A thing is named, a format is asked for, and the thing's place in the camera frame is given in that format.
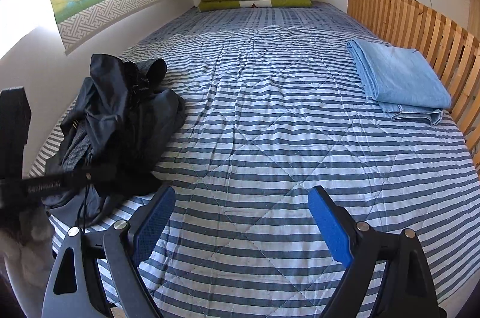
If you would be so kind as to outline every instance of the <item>striped bedsheet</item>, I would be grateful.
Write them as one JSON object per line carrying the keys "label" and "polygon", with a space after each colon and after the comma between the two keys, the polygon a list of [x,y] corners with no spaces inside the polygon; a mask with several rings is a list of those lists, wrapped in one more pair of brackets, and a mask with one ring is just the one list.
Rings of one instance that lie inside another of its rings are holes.
{"label": "striped bedsheet", "polygon": [[[164,58],[165,85],[188,112],[155,169],[177,206],[139,267],[166,318],[317,316],[343,273],[307,207],[318,184],[357,221],[414,229],[440,301],[479,268],[479,180],[462,134],[448,114],[435,127],[393,122],[366,101],[346,50],[354,37],[375,40],[328,4],[192,9],[123,54]],[[32,176],[61,139],[57,125]],[[126,201],[95,229],[147,200]],[[52,221],[58,249],[67,228]],[[100,270],[117,302],[105,262]]]}

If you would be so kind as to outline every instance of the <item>black jacket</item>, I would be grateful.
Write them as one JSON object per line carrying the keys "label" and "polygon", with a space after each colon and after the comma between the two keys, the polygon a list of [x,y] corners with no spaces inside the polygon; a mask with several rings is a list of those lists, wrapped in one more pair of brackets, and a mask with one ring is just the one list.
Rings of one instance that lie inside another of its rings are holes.
{"label": "black jacket", "polygon": [[118,174],[111,182],[44,198],[47,210],[67,226],[93,225],[127,197],[160,187],[150,171],[185,121],[182,98],[160,86],[166,71],[162,59],[135,64],[92,55],[90,77],[61,124],[64,140],[47,160],[46,173],[110,163]]}

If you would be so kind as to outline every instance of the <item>blue gripper pad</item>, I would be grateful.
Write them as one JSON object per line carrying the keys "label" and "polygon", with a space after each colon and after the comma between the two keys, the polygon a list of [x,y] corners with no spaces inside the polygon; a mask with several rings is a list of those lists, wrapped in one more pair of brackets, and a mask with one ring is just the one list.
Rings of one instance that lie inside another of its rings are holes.
{"label": "blue gripper pad", "polygon": [[348,268],[353,260],[349,237],[315,188],[308,194],[308,208],[320,229],[330,254],[335,261],[341,262],[345,268]]}
{"label": "blue gripper pad", "polygon": [[134,254],[131,257],[135,267],[138,267],[141,261],[150,258],[174,208],[175,191],[172,187],[168,187],[135,234],[133,239]]}

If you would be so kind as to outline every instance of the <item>silver screw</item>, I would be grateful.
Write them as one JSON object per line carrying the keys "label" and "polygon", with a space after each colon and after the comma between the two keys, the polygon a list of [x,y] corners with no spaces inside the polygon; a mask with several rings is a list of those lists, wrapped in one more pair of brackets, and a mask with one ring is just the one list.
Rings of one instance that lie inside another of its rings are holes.
{"label": "silver screw", "polygon": [[366,232],[368,231],[368,229],[370,229],[370,225],[366,222],[358,222],[357,223],[357,229],[359,229],[359,231],[361,232]]}
{"label": "silver screw", "polygon": [[69,229],[69,231],[68,231],[68,235],[69,235],[70,237],[75,237],[78,233],[80,233],[80,229],[79,229],[77,226],[72,227],[72,228]]}
{"label": "silver screw", "polygon": [[119,221],[116,221],[113,224],[113,228],[115,230],[121,230],[121,229],[124,229],[125,227],[127,227],[127,221],[123,219],[120,219]]}
{"label": "silver screw", "polygon": [[408,238],[414,238],[415,232],[412,229],[405,229],[403,231]]}

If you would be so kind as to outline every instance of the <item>wooden headboard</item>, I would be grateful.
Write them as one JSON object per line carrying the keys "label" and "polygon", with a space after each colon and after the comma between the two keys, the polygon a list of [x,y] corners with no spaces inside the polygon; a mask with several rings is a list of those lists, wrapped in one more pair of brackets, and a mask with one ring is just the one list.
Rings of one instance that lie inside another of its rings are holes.
{"label": "wooden headboard", "polygon": [[452,95],[450,113],[480,165],[480,48],[472,34],[416,0],[349,0],[348,14],[394,46],[416,48]]}

